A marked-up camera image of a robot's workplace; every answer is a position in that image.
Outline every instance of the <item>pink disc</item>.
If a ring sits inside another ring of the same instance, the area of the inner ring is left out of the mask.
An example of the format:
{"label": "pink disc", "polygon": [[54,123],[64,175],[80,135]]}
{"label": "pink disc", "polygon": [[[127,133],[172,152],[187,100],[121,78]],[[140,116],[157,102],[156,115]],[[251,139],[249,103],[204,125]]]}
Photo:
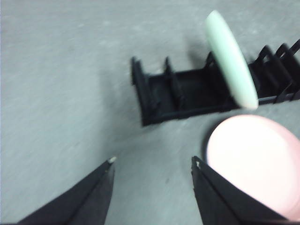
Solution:
{"label": "pink disc", "polygon": [[300,221],[300,141],[256,115],[231,117],[213,131],[208,165],[289,220]]}

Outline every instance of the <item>gray floor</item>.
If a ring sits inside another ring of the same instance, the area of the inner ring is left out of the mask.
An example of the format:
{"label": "gray floor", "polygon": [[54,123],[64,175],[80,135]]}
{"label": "gray floor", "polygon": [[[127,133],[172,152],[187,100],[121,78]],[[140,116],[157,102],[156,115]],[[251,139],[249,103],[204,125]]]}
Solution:
{"label": "gray floor", "polygon": [[1,221],[14,222],[116,155],[107,225],[201,224],[190,159],[216,121],[255,113],[300,138],[300,101],[142,128],[129,59],[198,68],[217,9],[250,60],[300,38],[297,0],[2,0]]}

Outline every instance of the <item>floor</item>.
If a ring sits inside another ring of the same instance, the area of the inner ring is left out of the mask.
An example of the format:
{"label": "floor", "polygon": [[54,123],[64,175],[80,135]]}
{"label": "floor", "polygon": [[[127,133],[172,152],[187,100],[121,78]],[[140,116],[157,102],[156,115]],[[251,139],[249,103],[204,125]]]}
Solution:
{"label": "floor", "polygon": [[296,0],[2,0],[1,221],[15,222],[117,156],[107,225],[201,224],[191,157],[217,121],[253,113],[300,138],[300,101],[141,127],[129,60],[199,68],[217,9],[247,60],[299,39]]}

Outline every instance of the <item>pink plate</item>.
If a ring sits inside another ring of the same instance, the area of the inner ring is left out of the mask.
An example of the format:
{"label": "pink plate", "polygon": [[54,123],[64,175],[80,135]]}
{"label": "pink plate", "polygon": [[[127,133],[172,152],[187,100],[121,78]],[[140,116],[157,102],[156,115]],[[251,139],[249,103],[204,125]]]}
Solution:
{"label": "pink plate", "polygon": [[208,165],[251,197],[300,221],[300,141],[256,115],[231,117],[213,131]]}

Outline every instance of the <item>concrete floor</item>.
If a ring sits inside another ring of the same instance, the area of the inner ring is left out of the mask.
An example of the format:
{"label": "concrete floor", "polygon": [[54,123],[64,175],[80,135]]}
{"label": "concrete floor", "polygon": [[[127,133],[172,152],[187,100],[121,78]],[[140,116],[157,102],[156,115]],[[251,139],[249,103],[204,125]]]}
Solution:
{"label": "concrete floor", "polygon": [[300,138],[300,101],[142,128],[129,59],[198,68],[217,9],[246,57],[300,36],[297,0],[2,0],[1,221],[15,222],[116,155],[107,225],[201,224],[190,175],[208,129],[241,113]]}

